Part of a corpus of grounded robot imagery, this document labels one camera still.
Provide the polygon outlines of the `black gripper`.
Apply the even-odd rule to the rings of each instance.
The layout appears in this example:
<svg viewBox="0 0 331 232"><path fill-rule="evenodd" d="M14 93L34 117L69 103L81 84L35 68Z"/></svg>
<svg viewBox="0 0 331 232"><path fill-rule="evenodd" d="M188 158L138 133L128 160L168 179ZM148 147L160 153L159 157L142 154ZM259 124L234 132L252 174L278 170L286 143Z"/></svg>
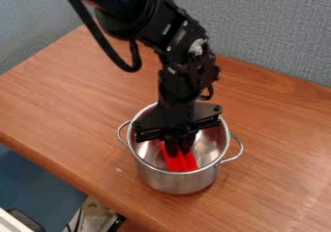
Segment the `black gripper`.
<svg viewBox="0 0 331 232"><path fill-rule="evenodd" d="M215 103L199 102L208 101L214 95L212 84L200 87L201 84L203 80L199 80L195 87L188 75L160 71L159 102L132 123L136 141L164 140L171 157L177 156L180 149L187 155L199 131L220 125L223 107Z"/></svg>

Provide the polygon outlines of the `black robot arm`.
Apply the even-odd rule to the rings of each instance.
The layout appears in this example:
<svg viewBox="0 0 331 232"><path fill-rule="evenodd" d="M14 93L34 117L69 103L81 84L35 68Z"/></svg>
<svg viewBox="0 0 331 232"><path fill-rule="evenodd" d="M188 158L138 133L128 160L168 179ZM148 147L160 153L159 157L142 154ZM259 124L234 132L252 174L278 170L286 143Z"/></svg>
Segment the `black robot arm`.
<svg viewBox="0 0 331 232"><path fill-rule="evenodd" d="M141 44L157 53L159 102L133 122L136 141L159 139L172 157L188 154L199 131L220 125L222 107L208 102L220 67L205 29L175 0L67 1L125 72L142 67Z"/></svg>

